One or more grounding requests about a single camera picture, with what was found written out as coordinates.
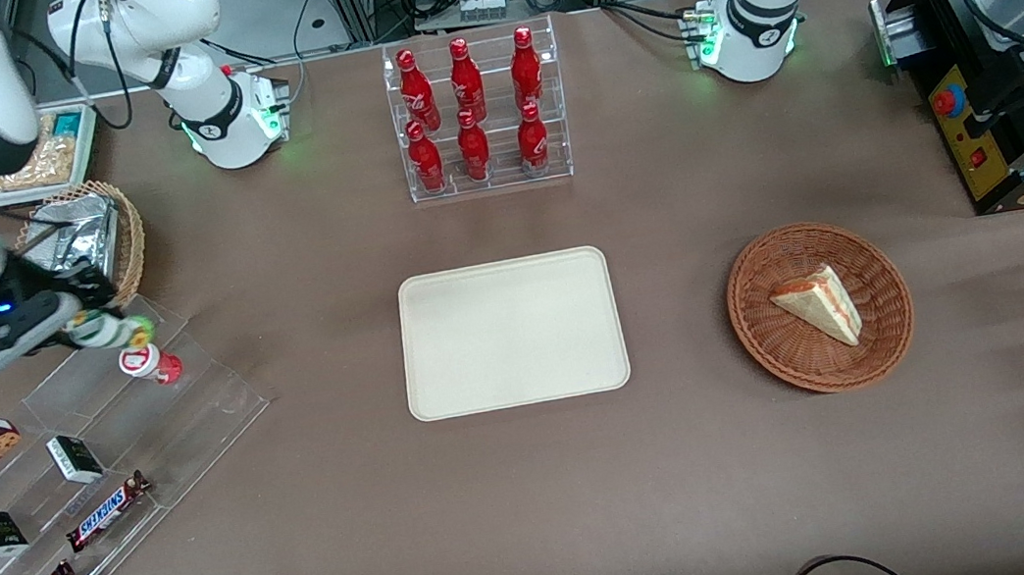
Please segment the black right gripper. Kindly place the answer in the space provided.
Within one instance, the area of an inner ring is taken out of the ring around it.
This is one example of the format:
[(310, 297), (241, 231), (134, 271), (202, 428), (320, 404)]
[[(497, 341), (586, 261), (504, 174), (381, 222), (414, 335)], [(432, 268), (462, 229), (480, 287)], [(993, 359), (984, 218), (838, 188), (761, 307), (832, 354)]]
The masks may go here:
[(63, 271), (10, 257), (0, 271), (0, 331), (68, 323), (81, 311), (124, 316), (111, 276), (84, 260)]

